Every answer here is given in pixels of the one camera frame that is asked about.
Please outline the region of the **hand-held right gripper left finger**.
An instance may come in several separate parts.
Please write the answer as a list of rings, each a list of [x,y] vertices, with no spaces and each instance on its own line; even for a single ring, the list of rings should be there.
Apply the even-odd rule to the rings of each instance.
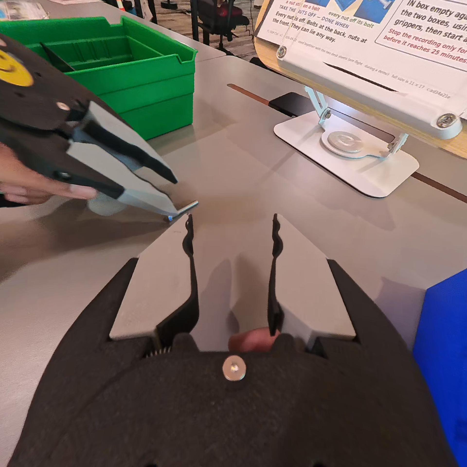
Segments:
[[[192,215],[184,214],[137,258],[109,337],[149,337],[172,347],[199,319]]]

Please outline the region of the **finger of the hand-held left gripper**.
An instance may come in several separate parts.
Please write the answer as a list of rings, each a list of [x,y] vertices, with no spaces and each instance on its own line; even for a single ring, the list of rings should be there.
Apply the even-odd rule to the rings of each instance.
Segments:
[[[99,146],[90,143],[72,143],[67,153],[123,187],[123,193],[117,198],[119,202],[173,218],[179,215],[179,210],[168,195],[139,178]]]
[[[83,120],[74,128],[72,143],[84,144],[87,150],[102,150],[140,178],[138,171],[148,169],[172,184],[178,183],[171,167],[143,137],[94,101],[90,102]]]

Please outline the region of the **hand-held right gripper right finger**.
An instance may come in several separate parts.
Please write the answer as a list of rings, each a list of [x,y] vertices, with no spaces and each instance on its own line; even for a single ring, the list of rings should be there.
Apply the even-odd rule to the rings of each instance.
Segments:
[[[326,255],[285,217],[274,214],[267,320],[312,349],[319,337],[356,337]]]

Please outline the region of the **silver bolt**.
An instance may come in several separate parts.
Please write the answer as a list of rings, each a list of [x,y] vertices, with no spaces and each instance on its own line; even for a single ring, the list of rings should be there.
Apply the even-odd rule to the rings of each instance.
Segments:
[[[189,203],[188,205],[186,205],[186,206],[184,206],[184,207],[178,209],[176,214],[167,216],[167,217],[166,217],[166,220],[167,220],[168,222],[172,222],[173,220],[178,219],[178,218],[181,217],[182,215],[184,215],[184,214],[190,212],[190,210],[192,210],[193,208],[197,207],[198,204],[199,204],[199,202],[198,202],[197,200],[196,200],[196,201],[193,201],[193,202]]]

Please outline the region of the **person's left hand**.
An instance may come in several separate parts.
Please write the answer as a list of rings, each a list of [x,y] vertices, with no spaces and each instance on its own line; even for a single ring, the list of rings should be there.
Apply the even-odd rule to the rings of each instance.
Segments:
[[[20,205],[42,204],[53,196],[91,200],[98,195],[91,187],[52,180],[29,169],[4,144],[0,145],[0,190],[6,201]]]

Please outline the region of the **person's right hand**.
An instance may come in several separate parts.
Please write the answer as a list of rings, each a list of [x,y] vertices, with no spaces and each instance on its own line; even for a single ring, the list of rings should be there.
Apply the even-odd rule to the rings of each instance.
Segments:
[[[274,335],[270,334],[269,328],[259,328],[247,332],[236,333],[230,336],[228,341],[228,350],[230,353],[240,354],[247,352],[269,352],[276,338],[280,335],[276,331]]]

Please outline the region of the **green plastic bin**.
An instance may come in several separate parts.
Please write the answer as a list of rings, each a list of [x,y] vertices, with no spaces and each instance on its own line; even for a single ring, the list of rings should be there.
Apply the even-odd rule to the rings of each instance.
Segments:
[[[121,16],[1,21],[1,33],[50,61],[42,45],[73,71],[143,139],[193,123],[196,50]]]

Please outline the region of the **black bin divider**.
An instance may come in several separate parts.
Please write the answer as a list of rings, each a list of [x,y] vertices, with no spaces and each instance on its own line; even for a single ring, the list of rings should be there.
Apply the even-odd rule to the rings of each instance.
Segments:
[[[62,73],[74,72],[75,69],[44,43],[40,43],[50,63]]]

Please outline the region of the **printed leaflet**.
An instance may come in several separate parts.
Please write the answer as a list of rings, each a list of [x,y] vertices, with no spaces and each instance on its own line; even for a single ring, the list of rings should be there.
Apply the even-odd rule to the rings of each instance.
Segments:
[[[49,19],[48,13],[37,1],[1,0],[0,20],[44,20]]]

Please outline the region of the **white sign stand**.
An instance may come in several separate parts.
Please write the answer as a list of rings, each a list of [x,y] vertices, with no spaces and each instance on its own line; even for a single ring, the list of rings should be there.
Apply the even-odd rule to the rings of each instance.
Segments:
[[[315,111],[274,127],[275,135],[358,192],[385,198],[418,168],[402,150],[408,135],[394,135],[357,119],[339,102],[306,87]]]

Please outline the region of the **black office chair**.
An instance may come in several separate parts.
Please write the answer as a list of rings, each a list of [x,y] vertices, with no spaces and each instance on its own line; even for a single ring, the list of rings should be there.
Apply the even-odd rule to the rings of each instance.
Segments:
[[[233,55],[223,46],[223,38],[228,42],[233,40],[233,31],[238,26],[250,24],[247,16],[243,15],[241,8],[234,5],[233,0],[191,0],[191,32],[192,38],[199,41],[199,28],[202,30],[202,42],[210,45],[210,36],[219,37],[218,50],[226,55]]]

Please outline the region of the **blue plastic bin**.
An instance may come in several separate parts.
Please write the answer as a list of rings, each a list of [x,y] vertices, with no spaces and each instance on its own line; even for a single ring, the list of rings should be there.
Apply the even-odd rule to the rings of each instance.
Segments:
[[[467,271],[430,287],[413,346],[458,465],[467,465]]]

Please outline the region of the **black flat device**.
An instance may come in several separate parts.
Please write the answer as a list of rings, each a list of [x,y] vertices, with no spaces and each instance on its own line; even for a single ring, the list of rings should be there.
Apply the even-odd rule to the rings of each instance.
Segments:
[[[297,117],[315,111],[310,98],[296,92],[289,92],[272,99],[268,106],[289,117]]]

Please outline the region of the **printed instruction sheet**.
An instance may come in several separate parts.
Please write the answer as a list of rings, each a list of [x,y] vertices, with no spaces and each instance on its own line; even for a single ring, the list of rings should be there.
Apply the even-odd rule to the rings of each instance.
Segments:
[[[431,137],[466,123],[466,1],[270,1],[281,69]]]

